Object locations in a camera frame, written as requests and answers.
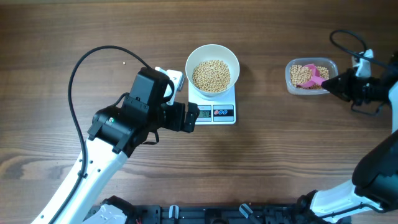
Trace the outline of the pink plastic measuring scoop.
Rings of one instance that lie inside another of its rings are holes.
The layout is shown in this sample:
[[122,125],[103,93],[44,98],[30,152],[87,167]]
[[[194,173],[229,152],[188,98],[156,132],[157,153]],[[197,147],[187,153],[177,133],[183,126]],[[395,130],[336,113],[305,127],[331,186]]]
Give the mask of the pink plastic measuring scoop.
[[325,81],[325,79],[320,76],[320,71],[314,64],[304,65],[303,67],[311,71],[311,77],[309,81],[298,84],[299,87],[310,88],[314,85],[321,85]]

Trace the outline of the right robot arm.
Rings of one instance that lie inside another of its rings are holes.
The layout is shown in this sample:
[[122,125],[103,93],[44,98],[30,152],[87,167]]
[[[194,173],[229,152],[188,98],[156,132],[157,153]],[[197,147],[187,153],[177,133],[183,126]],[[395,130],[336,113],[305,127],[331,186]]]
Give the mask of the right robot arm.
[[392,110],[392,133],[364,156],[351,180],[301,196],[290,215],[293,223],[347,223],[356,213],[397,210],[397,54],[381,78],[359,77],[355,69],[322,82],[338,98],[356,104],[379,101]]

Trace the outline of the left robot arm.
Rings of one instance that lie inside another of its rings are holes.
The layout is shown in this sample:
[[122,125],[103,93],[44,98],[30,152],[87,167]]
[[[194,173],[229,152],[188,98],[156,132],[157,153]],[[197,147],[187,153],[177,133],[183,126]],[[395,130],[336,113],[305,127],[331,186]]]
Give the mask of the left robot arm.
[[190,133],[199,115],[198,106],[174,101],[184,75],[159,67],[142,68],[131,91],[96,112],[81,141],[82,151],[72,169],[34,223],[82,223],[112,176],[135,148],[147,144],[149,133],[159,128]]

